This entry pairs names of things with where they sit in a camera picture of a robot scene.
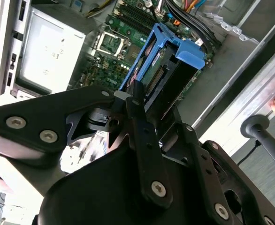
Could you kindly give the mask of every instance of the blue plastic latch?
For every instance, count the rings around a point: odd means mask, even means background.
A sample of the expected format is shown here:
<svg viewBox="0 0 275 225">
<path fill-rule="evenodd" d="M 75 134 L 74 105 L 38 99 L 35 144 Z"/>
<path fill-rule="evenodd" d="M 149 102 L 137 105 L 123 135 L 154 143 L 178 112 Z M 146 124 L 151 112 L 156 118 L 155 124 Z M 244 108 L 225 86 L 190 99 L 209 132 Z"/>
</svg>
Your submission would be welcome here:
<svg viewBox="0 0 275 225">
<path fill-rule="evenodd" d="M 129 70 L 128 74 L 126 75 L 122 85 L 120 86 L 119 90 L 124 90 L 126 83 L 132 77 L 135 68 L 137 67 L 138 62 L 142 57 L 145 56 L 146 48 L 150 45 L 150 42 L 155 40 L 153 47 L 148 54 L 145 62 L 141 66 L 138 74 L 136 75 L 136 80 L 141 81 L 145 73 L 147 72 L 149 66 L 152 64 L 155 56 L 158 54 L 159 50 L 163 48 L 167 42 L 172 43 L 173 45 L 177 46 L 176 58 L 180 61 L 196 68 L 202 69 L 205 65 L 205 54 L 200 51 L 200 46 L 196 45 L 192 41 L 189 40 L 181 40 L 179 39 L 172 31 L 170 31 L 164 24 L 156 23 L 152 28 L 152 31 L 142 48 L 141 52 L 137 56 L 136 60 L 134 61 L 131 69 Z"/>
</svg>

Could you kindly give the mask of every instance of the metal screw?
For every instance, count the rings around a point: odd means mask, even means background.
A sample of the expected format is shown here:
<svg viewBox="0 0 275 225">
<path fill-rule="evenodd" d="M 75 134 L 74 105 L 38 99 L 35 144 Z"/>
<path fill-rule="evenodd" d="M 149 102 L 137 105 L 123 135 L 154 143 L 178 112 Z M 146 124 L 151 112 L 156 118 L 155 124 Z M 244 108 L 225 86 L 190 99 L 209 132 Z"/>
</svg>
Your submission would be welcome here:
<svg viewBox="0 0 275 225">
<path fill-rule="evenodd" d="M 106 92 L 106 91 L 104 91 L 104 90 L 103 90 L 101 93 L 102 93 L 102 95 L 105 95 L 105 96 L 107 96 L 107 97 L 109 96 L 109 93 Z"/>
<path fill-rule="evenodd" d="M 229 214 L 226 210 L 226 208 L 224 206 L 222 206 L 220 203 L 216 203 L 214 205 L 214 209 L 216 210 L 216 212 L 218 213 L 218 215 L 225 220 L 229 219 Z"/>
<path fill-rule="evenodd" d="M 274 223 L 269 219 L 268 217 L 264 217 L 266 224 L 268 225 L 274 225 Z"/>
<path fill-rule="evenodd" d="M 139 105 L 139 103 L 138 103 L 137 100 L 133 100 L 132 102 L 133 102 L 134 104 L 136 104 L 136 105 Z"/>
<path fill-rule="evenodd" d="M 193 128 L 191 128 L 189 125 L 185 126 L 187 128 L 188 131 L 193 131 Z"/>
<path fill-rule="evenodd" d="M 153 181 L 151 185 L 152 191 L 158 196 L 158 197 L 164 197 L 166 196 L 166 189 L 163 186 L 162 183 L 159 181 Z"/>
<path fill-rule="evenodd" d="M 39 134 L 39 137 L 42 141 L 47 143 L 54 143 L 57 141 L 58 136 L 57 134 L 52 130 L 44 130 Z"/>
<path fill-rule="evenodd" d="M 212 143 L 212 147 L 217 150 L 219 149 L 218 145 L 216 145 L 215 143 Z"/>
<path fill-rule="evenodd" d="M 21 129 L 26 126 L 26 121 L 21 117 L 12 116 L 6 120 L 6 125 L 13 129 Z"/>
</svg>

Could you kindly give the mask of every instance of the motherboard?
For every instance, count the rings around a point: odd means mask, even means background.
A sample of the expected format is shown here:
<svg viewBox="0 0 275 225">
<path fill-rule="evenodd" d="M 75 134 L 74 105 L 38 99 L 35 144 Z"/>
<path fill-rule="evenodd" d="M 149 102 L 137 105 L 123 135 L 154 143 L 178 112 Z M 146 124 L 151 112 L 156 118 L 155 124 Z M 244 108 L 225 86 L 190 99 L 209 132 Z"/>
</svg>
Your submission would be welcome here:
<svg viewBox="0 0 275 225">
<path fill-rule="evenodd" d="M 97 84 L 118 90 L 156 23 L 165 24 L 182 40 L 199 41 L 199 37 L 174 19 L 164 6 L 158 8 L 157 0 L 118 0 L 98 30 L 82 74 L 71 80 L 69 88 Z M 195 74 L 179 100 L 200 73 Z"/>
</svg>

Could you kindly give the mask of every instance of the expansion slot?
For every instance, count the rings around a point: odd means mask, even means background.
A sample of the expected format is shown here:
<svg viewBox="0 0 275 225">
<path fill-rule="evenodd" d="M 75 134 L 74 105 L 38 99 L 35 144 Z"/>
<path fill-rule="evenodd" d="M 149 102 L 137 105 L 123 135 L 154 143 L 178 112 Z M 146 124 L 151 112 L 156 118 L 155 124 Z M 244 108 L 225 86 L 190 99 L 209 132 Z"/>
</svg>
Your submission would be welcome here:
<svg viewBox="0 0 275 225">
<path fill-rule="evenodd" d="M 120 6 L 120 10 L 122 13 L 130 15 L 130 17 L 137 23 L 143 23 L 150 28 L 155 25 L 155 20 L 141 9 L 126 4 L 124 6 Z"/>
<path fill-rule="evenodd" d="M 134 21 L 132 18 L 126 15 L 119 15 L 118 18 L 123 23 L 127 24 L 128 26 L 136 29 L 141 34 L 149 35 L 151 33 L 151 29 L 143 26 L 142 24 L 139 24 L 138 22 Z"/>
</svg>

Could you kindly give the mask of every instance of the white sticker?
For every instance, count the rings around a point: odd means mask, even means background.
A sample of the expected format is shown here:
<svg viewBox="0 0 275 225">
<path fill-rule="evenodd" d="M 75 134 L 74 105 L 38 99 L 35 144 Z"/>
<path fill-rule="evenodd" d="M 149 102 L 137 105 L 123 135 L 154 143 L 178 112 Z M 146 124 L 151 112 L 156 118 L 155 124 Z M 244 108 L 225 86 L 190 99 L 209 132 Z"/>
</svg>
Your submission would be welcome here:
<svg viewBox="0 0 275 225">
<path fill-rule="evenodd" d="M 195 41 L 196 45 L 202 46 L 203 41 L 199 38 L 197 41 Z"/>
<path fill-rule="evenodd" d="M 152 62 L 152 66 L 155 65 L 156 61 L 160 58 L 160 53 L 157 53 L 157 55 L 155 56 L 153 62 Z"/>
<path fill-rule="evenodd" d="M 152 3 L 151 0 L 144 0 L 144 3 L 145 3 L 145 6 L 146 6 L 147 8 L 150 8 L 151 6 L 153 6 L 153 3 Z"/>
</svg>

